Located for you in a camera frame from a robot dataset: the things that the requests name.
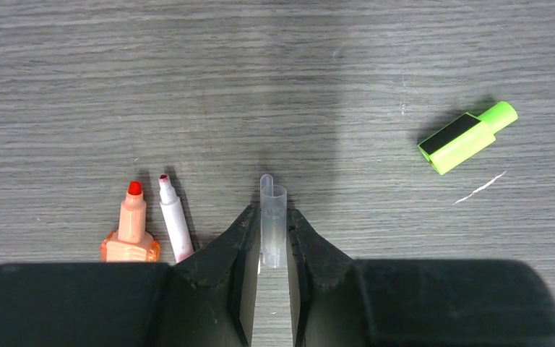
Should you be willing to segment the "green highlighter cap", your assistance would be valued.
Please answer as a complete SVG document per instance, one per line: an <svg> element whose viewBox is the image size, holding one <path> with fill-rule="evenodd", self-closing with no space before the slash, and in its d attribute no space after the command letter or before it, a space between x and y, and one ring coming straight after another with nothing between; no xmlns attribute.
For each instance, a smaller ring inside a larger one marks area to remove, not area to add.
<svg viewBox="0 0 555 347"><path fill-rule="evenodd" d="M418 143L433 169L446 174L496 140L496 133L518 119L516 110L500 101L480 115L465 112Z"/></svg>

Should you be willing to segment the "clear pen cap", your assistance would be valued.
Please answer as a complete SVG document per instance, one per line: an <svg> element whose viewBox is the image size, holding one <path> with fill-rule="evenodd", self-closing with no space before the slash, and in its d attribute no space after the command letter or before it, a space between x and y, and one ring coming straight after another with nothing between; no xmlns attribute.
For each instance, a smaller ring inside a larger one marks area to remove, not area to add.
<svg viewBox="0 0 555 347"><path fill-rule="evenodd" d="M286 266L287 198L287 189L274 184L270 174L260 178L261 253L266 267Z"/></svg>

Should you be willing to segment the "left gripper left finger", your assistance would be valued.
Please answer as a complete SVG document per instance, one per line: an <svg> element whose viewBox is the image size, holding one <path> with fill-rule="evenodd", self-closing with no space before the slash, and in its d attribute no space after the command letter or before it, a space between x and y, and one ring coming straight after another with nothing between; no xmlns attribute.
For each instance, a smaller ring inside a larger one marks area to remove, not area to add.
<svg viewBox="0 0 555 347"><path fill-rule="evenodd" d="M0 264L0 346L249 346L258 209L177 265Z"/></svg>

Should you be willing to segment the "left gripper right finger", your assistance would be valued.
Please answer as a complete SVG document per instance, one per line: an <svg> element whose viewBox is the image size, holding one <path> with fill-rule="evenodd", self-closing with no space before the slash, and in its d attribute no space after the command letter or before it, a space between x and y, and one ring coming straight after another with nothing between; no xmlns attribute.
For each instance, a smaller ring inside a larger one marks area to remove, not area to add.
<svg viewBox="0 0 555 347"><path fill-rule="evenodd" d="M295 346L555 346L555 298L517 260L354 259L287 214Z"/></svg>

